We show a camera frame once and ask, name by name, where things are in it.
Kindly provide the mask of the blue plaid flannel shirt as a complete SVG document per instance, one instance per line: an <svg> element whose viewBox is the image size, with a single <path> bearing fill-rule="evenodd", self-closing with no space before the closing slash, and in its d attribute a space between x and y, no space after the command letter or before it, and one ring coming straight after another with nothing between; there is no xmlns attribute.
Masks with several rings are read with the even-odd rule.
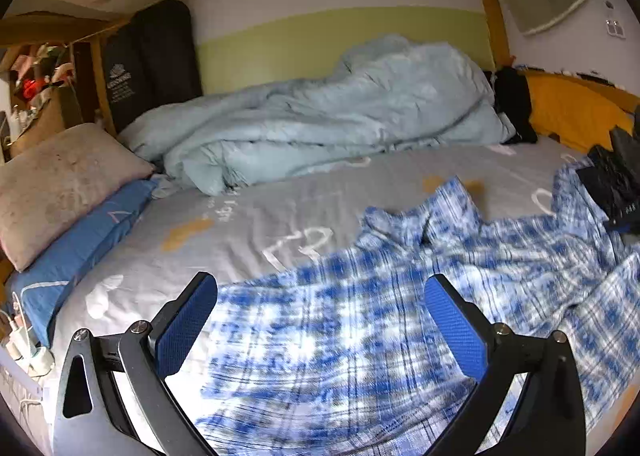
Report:
<svg viewBox="0 0 640 456"><path fill-rule="evenodd" d="M351 247L220 287L168 387L221 455L419 454L472 388L424 307L440 273L488 320L567 335L593 427L639 367L639 250L603 219L573 164L546 215L486 222L458 179L369 208Z"/></svg>

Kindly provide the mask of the blue pillow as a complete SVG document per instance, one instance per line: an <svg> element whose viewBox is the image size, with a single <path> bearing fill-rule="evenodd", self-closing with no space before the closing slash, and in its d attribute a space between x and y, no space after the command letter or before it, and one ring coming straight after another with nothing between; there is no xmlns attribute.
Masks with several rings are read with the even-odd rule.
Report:
<svg viewBox="0 0 640 456"><path fill-rule="evenodd" d="M151 180L124 185L43 250L24 272L10 277L10 294L18 298L43 346L52 346L55 317L72 290L129 234L155 188Z"/></svg>

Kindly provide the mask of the grey printed bed sheet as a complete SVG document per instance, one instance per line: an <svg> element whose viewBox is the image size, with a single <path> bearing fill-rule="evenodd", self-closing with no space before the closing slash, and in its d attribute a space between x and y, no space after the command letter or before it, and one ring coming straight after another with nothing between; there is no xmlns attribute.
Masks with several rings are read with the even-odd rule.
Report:
<svg viewBox="0 0 640 456"><path fill-rule="evenodd" d="M221 283L302 265L348 246L369 206L402 210L459 177L488 219L545 213L556 169L576 153L534 144L450 146L346 161L235 194L181 191L152 202L141 220L70 292L54 321L61 352L76 329L119 332L149 317L198 271Z"/></svg>

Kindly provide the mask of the beige pillow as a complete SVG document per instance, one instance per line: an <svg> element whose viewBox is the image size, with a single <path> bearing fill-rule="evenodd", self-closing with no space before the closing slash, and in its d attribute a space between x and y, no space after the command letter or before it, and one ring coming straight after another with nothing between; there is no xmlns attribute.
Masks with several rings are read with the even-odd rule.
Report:
<svg viewBox="0 0 640 456"><path fill-rule="evenodd" d="M24 271L61 234L154 167L95 124L54 135L1 166L1 249Z"/></svg>

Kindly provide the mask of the dark grey folded garment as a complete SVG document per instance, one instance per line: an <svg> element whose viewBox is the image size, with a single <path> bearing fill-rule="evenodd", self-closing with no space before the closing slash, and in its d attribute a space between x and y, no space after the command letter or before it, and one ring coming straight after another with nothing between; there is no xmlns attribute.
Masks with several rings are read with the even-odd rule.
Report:
<svg viewBox="0 0 640 456"><path fill-rule="evenodd" d="M610 130L612 151L594 145L587 157L590 166L577 175L590 197L605 213L608 231L639 235L639 108L634 110L634 127Z"/></svg>

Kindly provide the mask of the orange yellow blanket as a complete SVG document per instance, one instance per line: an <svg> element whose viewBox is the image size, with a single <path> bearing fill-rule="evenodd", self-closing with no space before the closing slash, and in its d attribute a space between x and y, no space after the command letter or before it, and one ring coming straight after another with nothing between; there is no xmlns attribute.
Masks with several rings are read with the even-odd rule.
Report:
<svg viewBox="0 0 640 456"><path fill-rule="evenodd" d="M599 144L612 150L610 130L634 128L639 97L626 90L559 74L524 74L532 115L529 123L539 133L556 135L561 144L587 153Z"/></svg>

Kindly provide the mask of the black garment by headboard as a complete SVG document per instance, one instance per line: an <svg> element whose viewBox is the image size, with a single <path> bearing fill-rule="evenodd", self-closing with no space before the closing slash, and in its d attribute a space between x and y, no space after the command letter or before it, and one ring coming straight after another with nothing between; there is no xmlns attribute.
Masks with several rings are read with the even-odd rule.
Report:
<svg viewBox="0 0 640 456"><path fill-rule="evenodd" d="M511 66L503 66L495 72L494 94L497 114L506 117L514 128L504 144L536 143L538 135L529 121L533 106L526 77Z"/></svg>

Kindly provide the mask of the black hanging bag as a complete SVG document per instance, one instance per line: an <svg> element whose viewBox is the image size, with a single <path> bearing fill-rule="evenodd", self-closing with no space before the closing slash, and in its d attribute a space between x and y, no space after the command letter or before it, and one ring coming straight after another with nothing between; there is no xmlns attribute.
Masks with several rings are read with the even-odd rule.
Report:
<svg viewBox="0 0 640 456"><path fill-rule="evenodd" d="M188 6L164 0L137 12L107 37L102 66L117 132L157 106L201 97Z"/></svg>

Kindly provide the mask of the light blue duvet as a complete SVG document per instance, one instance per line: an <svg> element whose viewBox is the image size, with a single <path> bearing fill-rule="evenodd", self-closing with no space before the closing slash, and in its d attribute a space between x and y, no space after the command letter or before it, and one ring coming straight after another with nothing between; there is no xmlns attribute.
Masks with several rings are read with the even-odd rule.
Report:
<svg viewBox="0 0 640 456"><path fill-rule="evenodd" d="M333 73L149 110L119 135L180 187L218 195L430 146L500 144L515 127L480 67L447 42L396 34L345 52Z"/></svg>

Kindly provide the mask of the white wall switch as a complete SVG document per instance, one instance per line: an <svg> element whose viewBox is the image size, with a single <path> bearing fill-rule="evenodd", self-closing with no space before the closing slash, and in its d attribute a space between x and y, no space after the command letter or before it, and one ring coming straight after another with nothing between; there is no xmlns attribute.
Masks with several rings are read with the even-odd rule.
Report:
<svg viewBox="0 0 640 456"><path fill-rule="evenodd" d="M616 18L615 6L612 1L606 0L604 2L605 6L605 28L606 32L612 36L619 39L625 39L625 31L623 25Z"/></svg>

